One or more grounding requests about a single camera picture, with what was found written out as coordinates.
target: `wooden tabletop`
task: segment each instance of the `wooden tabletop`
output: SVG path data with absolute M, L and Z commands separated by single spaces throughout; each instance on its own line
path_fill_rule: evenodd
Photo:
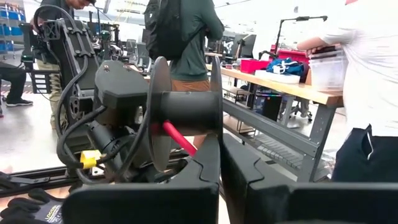
M 211 70 L 211 65 L 206 65 L 208 70 Z M 259 78 L 254 75 L 240 72 L 236 69 L 221 68 L 221 74 L 237 78 L 240 80 L 254 83 L 260 86 L 268 87 L 282 93 L 287 93 L 294 96 L 299 96 L 317 103 L 327 106 L 343 106 L 343 92 L 342 91 L 328 91 L 322 92 L 313 89 L 310 85 L 300 84 L 286 84 L 268 80 L 266 78 Z
M 219 56 L 222 57 L 222 54 L 218 54 L 218 53 L 212 53 L 212 52 L 205 52 L 206 56 L 210 56 L 210 57 L 214 57 L 214 56 Z

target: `black glove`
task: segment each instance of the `black glove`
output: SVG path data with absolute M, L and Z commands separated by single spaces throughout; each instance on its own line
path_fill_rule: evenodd
M 63 198 L 56 198 L 42 189 L 34 189 L 28 198 L 14 198 L 0 212 L 0 224 L 62 224 Z

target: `floor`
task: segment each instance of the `floor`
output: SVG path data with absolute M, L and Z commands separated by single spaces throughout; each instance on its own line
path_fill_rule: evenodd
M 63 165 L 55 153 L 56 134 L 50 125 L 50 103 L 45 95 L 30 94 L 31 86 L 29 85 L 28 78 L 23 98 L 32 100 L 33 106 L 24 108 L 2 106 L 4 117 L 0 118 L 0 171 L 3 172 L 20 172 Z M 5 88 L 7 88 L 7 83 L 2 86 L 2 91 L 7 91 Z M 310 111 L 316 116 L 317 107 L 310 105 Z M 307 119 L 298 116 L 290 122 L 300 124 L 301 128 L 296 130 L 309 135 L 312 124 L 309 124 Z M 326 142 L 325 157 L 335 156 L 347 133 L 344 110 L 338 110 Z M 295 178 L 279 165 L 272 166 L 281 173 Z M 219 223 L 229 223 L 226 205 L 222 199 L 220 200 Z

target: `person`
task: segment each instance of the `person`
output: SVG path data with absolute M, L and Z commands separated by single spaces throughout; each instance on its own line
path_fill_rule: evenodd
M 389 0 L 348 1 L 326 31 L 297 45 L 312 54 L 340 44 L 348 60 L 343 99 L 351 130 L 332 181 L 398 182 L 398 19 Z
M 41 2 L 41 6 L 43 5 L 51 5 L 51 6 L 58 6 L 64 9 L 69 13 L 69 15 L 74 17 L 73 10 L 74 9 L 84 9 L 84 7 L 88 6 L 90 3 L 94 3 L 94 1 L 88 1 L 88 0 L 43 0 Z M 43 21 L 47 20 L 56 20 L 56 19 L 61 19 L 61 18 L 67 18 L 66 15 L 62 14 L 60 11 L 57 11 L 55 9 L 43 9 L 38 18 L 38 25 L 41 25 Z M 52 71 L 58 71 L 59 66 L 57 60 L 53 57 L 53 55 L 48 51 L 47 46 L 41 46 L 40 50 L 36 50 L 34 52 L 34 57 L 37 63 L 37 66 L 41 70 L 52 70 Z M 50 104 L 51 104 L 51 125 L 52 128 L 55 129 L 55 113 L 57 110 L 57 105 L 58 101 L 60 100 L 61 97 L 61 83 L 60 83 L 60 75 L 57 73 L 53 73 L 50 75 L 50 84 L 51 84 L 51 93 L 49 96 Z M 61 114 L 61 125 L 66 126 L 67 125 L 67 119 L 65 115 L 65 109 L 62 109 L 62 114 Z
M 212 0 L 181 2 L 182 33 L 194 36 L 180 59 L 170 62 L 173 91 L 210 91 L 205 60 L 205 36 L 210 40 L 223 37 L 224 25 L 218 18 Z M 193 145 L 200 148 L 205 136 L 195 136 Z
M 26 72 L 23 68 L 0 62 L 0 79 L 11 83 L 6 98 L 7 107 L 33 105 L 32 101 L 22 99 L 26 82 Z

